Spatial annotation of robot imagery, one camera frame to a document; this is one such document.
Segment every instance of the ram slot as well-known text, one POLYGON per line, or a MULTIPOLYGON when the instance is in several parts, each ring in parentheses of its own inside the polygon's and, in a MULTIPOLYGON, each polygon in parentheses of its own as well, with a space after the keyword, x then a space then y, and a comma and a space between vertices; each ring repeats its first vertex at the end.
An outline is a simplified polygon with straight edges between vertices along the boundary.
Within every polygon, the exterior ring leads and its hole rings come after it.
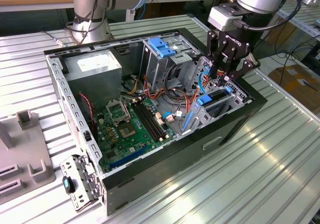
POLYGON ((165 137, 164 132, 152 118, 148 109, 142 102, 132 104, 132 108, 155 142, 159 141, 160 138, 165 137))

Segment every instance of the chip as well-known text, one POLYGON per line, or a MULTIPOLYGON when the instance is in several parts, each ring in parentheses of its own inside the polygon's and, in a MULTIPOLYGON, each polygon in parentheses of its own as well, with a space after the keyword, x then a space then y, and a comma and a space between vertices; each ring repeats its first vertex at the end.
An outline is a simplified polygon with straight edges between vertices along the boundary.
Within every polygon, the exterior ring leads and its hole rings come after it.
POLYGON ((123 138, 128 138, 136 134, 136 130, 130 122, 119 125, 118 130, 123 138))
POLYGON ((110 152, 108 152, 108 153, 106 154, 106 156, 108 157, 108 159, 110 159, 110 158, 116 156, 116 153, 115 153, 114 151, 110 151, 110 152))

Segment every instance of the blue latch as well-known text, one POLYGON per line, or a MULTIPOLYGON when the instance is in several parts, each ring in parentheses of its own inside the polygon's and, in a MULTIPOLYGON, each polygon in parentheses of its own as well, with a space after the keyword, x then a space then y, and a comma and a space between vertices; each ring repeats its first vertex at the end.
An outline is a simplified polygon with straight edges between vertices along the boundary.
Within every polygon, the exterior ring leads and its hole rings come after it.
POLYGON ((230 86, 226 86, 226 87, 225 87, 225 90, 226 90, 229 94, 231 94, 232 91, 233 91, 233 89, 232 89, 230 86))
POLYGON ((169 57, 176 54, 176 51, 170 49, 167 43, 160 38, 149 39, 148 43, 160 55, 161 58, 169 57))
POLYGON ((204 105, 205 103, 212 101, 212 99, 209 97, 209 95, 202 95, 202 96, 198 97, 196 101, 200 105, 204 105))

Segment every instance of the motherboard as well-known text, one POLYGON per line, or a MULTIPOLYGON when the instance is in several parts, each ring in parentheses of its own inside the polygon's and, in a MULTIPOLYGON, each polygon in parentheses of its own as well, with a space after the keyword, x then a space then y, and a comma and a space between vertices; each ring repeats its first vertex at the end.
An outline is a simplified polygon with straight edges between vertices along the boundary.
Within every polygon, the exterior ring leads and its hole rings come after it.
POLYGON ((176 136, 166 125, 158 122, 157 110, 151 100, 110 102, 98 112, 98 146, 102 152, 100 165, 109 172, 156 149, 176 136))

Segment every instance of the blue pcie slot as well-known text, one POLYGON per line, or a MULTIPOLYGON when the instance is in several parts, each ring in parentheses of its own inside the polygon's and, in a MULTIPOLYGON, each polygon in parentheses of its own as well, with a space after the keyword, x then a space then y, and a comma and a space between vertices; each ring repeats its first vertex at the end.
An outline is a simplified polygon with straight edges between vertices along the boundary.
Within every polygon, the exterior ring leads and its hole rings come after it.
POLYGON ((117 160, 116 162, 109 164, 109 167, 110 168, 115 168, 115 167, 117 167, 119 165, 122 165, 122 164, 124 164, 124 163, 126 163, 128 161, 131 161, 131 160, 135 159, 136 157, 142 155, 146 148, 147 148, 147 146, 141 148, 140 150, 137 150, 136 152, 126 156, 125 158, 122 158, 121 160, 117 160))
POLYGON ((189 124, 190 120, 191 120, 191 117, 194 115, 193 111, 190 112, 189 116, 188 116, 188 119, 186 120, 185 122, 185 125, 182 127, 182 130, 185 131, 187 125, 189 124))

